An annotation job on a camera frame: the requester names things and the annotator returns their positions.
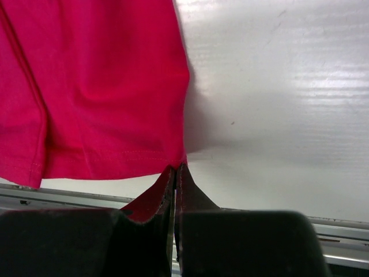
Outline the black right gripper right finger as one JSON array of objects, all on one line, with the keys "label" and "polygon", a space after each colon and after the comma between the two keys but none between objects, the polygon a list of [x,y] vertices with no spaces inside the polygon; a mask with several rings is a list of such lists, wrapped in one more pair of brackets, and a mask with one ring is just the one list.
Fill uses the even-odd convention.
[{"label": "black right gripper right finger", "polygon": [[303,214],[221,208],[186,164],[176,173],[175,242],[183,276],[330,275]]}]

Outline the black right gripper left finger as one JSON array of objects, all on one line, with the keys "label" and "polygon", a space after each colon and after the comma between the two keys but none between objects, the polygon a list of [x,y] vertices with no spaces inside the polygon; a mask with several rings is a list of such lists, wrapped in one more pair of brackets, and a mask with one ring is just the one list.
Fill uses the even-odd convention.
[{"label": "black right gripper left finger", "polygon": [[2,276],[170,276],[175,171],[121,209],[1,215]]}]

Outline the crimson red t shirt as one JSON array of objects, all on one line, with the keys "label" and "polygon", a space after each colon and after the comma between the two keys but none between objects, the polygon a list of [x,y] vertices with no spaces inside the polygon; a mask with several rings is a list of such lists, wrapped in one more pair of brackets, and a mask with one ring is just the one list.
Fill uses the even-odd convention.
[{"label": "crimson red t shirt", "polygon": [[1,177],[178,167],[189,77],[172,1],[2,1]]}]

